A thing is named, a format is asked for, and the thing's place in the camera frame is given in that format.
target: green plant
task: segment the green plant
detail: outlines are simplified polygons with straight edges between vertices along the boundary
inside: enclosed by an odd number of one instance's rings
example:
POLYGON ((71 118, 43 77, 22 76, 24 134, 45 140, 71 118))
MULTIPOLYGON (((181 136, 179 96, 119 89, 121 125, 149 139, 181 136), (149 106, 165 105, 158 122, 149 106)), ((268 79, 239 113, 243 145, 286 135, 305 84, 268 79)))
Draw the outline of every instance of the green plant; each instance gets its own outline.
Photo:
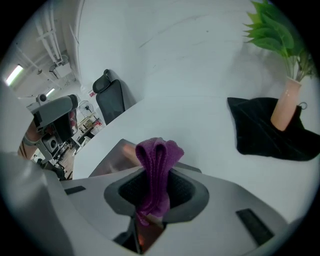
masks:
POLYGON ((287 76, 300 82, 305 76, 317 74, 316 66, 303 40, 290 20, 273 4, 251 1, 256 14, 247 13, 252 24, 245 32, 252 43, 282 56, 287 76))

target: desk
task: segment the desk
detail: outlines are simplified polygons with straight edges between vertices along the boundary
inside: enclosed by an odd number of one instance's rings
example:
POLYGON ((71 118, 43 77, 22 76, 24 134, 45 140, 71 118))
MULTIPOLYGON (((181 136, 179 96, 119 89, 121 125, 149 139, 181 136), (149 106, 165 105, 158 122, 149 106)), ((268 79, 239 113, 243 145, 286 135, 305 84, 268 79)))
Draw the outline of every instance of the desk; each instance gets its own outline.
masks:
POLYGON ((176 141, 184 150, 181 163, 239 184, 288 222, 306 212, 318 187, 319 157, 297 162, 240 154, 227 99, 203 96, 146 98, 138 102, 75 156, 73 178, 89 177, 120 139, 138 144, 152 137, 176 141))

